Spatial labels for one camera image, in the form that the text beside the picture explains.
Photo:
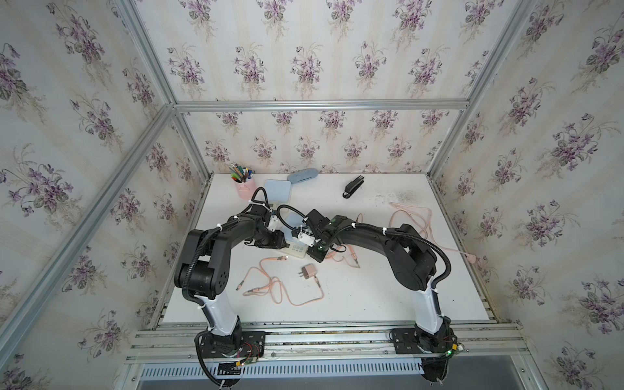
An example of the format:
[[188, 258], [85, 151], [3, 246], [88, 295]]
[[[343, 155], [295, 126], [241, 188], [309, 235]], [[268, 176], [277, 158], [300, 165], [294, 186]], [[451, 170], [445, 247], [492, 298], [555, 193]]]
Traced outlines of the pink charger adapter with prongs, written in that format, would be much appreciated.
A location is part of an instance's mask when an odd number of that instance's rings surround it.
[[310, 263], [302, 267], [299, 275], [303, 277], [305, 280], [310, 278], [315, 278], [317, 276], [317, 268], [314, 264]]

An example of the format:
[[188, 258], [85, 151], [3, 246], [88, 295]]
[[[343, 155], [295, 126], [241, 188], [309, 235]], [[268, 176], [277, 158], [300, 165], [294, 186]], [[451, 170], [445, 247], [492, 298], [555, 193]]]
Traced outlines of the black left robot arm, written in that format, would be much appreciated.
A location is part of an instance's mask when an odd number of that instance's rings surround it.
[[182, 297], [198, 307], [208, 322], [208, 335], [218, 343], [240, 348], [242, 329], [225, 289], [232, 249], [245, 243], [260, 249], [287, 246], [283, 232], [270, 227], [273, 211], [265, 188], [253, 193], [248, 206], [224, 224], [188, 233], [175, 266], [174, 284]]

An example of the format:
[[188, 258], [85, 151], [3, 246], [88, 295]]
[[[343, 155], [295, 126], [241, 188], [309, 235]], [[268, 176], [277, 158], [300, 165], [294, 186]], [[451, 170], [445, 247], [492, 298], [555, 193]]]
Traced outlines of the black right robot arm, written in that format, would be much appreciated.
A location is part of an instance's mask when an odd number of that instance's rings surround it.
[[437, 285], [450, 276], [452, 264], [438, 245], [421, 237], [414, 227], [377, 227], [343, 215], [328, 219], [316, 209], [303, 214], [289, 205], [278, 206], [275, 214], [297, 240], [308, 245], [307, 254], [319, 263], [349, 247], [385, 256], [396, 281], [414, 293], [416, 340], [435, 348], [453, 339], [437, 291]]

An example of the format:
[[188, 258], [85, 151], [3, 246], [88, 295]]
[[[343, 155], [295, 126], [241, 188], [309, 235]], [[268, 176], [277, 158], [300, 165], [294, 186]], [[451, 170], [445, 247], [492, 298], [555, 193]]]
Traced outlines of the pink pen holder cup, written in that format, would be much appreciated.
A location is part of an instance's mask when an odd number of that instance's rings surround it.
[[253, 198], [253, 194], [257, 189], [257, 185], [253, 178], [247, 179], [246, 181], [241, 183], [236, 183], [236, 186], [238, 196], [246, 201], [249, 201], [251, 198]]

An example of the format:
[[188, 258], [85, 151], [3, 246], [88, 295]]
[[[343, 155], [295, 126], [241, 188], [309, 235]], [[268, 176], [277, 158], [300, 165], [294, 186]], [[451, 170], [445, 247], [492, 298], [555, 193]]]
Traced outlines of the blue fabric pencil case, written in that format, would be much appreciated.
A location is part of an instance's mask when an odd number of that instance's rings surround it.
[[319, 171], [314, 168], [302, 169], [289, 174], [287, 176], [287, 181], [293, 185], [299, 184], [307, 180], [313, 180], [318, 176], [318, 173]]

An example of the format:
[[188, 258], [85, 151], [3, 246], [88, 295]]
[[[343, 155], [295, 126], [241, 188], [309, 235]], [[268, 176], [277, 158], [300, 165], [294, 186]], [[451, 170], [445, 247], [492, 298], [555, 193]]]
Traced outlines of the coloured pens bundle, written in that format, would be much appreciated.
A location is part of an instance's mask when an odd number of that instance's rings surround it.
[[253, 178], [253, 170], [239, 164], [232, 164], [228, 167], [232, 179], [237, 183], [247, 183]]

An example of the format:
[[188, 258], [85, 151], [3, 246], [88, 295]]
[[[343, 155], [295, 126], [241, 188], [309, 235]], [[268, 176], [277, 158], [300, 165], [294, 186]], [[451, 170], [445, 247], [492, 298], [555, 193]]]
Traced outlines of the black stapler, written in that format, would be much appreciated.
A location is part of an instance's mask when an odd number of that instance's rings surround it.
[[345, 187], [342, 194], [344, 199], [351, 198], [354, 193], [363, 185], [365, 178], [363, 175], [357, 176], [355, 179], [351, 180]]

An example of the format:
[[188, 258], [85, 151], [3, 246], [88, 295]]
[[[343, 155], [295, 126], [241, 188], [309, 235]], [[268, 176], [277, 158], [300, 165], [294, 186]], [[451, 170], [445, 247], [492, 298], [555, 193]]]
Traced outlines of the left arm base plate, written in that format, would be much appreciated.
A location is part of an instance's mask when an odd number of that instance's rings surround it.
[[231, 336], [216, 336], [210, 331], [194, 338], [196, 354], [204, 359], [263, 357], [267, 334], [264, 331], [234, 332]]

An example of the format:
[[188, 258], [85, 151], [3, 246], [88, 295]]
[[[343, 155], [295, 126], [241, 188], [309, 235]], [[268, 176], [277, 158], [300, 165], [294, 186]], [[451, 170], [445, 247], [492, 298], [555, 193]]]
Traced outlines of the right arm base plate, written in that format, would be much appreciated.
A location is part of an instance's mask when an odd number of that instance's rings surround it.
[[418, 326], [394, 328], [390, 331], [390, 341], [396, 354], [440, 354], [446, 358], [463, 349], [453, 329], [446, 323], [434, 333]]

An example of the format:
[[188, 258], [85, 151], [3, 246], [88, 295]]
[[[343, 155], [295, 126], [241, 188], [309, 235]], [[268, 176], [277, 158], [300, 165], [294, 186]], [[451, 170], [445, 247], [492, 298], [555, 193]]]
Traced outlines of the aluminium rail frame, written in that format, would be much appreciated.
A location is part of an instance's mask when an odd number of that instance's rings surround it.
[[[247, 323], [247, 331], [266, 333], [264, 361], [348, 358], [389, 358], [395, 355], [391, 331], [411, 328], [406, 322]], [[512, 323], [455, 323], [464, 345], [462, 357], [528, 355], [529, 347]], [[138, 331], [130, 337], [122, 362], [196, 361], [193, 338], [205, 328], [198, 324], [168, 325]]]

